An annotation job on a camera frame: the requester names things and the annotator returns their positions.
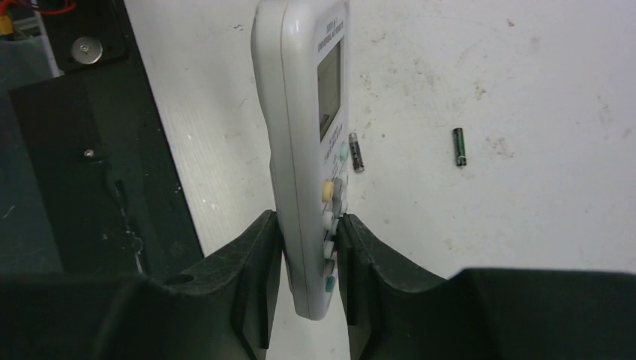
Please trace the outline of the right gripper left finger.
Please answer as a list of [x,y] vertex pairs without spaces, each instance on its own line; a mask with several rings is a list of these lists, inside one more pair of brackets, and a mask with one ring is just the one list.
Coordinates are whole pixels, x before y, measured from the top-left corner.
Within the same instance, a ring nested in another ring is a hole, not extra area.
[[141,274],[1,278],[3,359],[264,359],[282,235],[264,211],[240,236],[160,281]]

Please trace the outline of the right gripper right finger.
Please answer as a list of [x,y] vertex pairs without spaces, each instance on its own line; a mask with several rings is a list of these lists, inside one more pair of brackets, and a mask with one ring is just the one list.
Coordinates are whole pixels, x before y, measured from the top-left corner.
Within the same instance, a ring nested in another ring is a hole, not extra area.
[[352,359],[633,359],[635,276],[465,268],[449,279],[378,239],[337,227]]

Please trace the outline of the white remote control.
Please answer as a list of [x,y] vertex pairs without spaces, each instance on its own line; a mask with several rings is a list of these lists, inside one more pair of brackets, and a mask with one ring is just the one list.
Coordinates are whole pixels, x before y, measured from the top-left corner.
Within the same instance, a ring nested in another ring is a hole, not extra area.
[[321,320],[348,207],[350,3],[261,1],[250,45],[295,312]]

